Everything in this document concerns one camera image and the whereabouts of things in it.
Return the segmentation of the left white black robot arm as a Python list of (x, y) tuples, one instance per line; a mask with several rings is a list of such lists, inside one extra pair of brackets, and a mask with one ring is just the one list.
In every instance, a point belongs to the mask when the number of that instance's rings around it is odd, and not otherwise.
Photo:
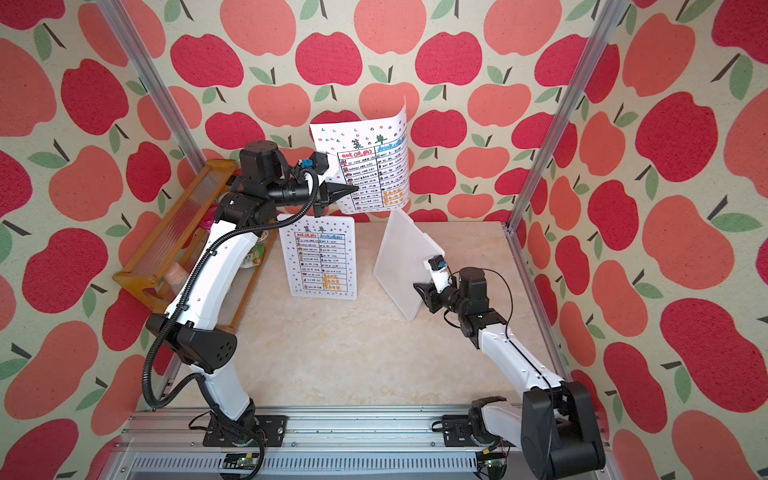
[[(237, 338), (218, 329), (225, 296), (246, 255), (264, 232), (321, 216), (356, 187), (335, 182), (338, 159), (321, 152), (290, 165), (273, 141), (255, 141), (239, 153), (240, 175), (219, 200), (203, 253), (181, 291), (162, 314), (148, 318), (154, 335), (142, 370), (142, 394), (153, 410), (166, 407), (194, 382), (209, 407), (211, 431), (233, 446), (263, 447), (255, 405), (241, 386), (231, 360)], [(162, 347), (191, 369), (170, 393), (155, 394), (152, 372)]]

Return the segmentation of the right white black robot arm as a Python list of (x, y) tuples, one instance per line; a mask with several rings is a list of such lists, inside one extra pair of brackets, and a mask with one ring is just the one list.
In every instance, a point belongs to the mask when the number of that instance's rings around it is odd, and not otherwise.
[(430, 281), (414, 286), (424, 305), (432, 313), (455, 314), (456, 328), (496, 364), (522, 399), (519, 408), (499, 396), (473, 401), (466, 416), (442, 420), (445, 442), (456, 442), (460, 423), (487, 451), (519, 449), (538, 479), (603, 469), (606, 454), (589, 390), (549, 370), (513, 335), (508, 319), (490, 305), (484, 269), (452, 273), (441, 256), (425, 267)]

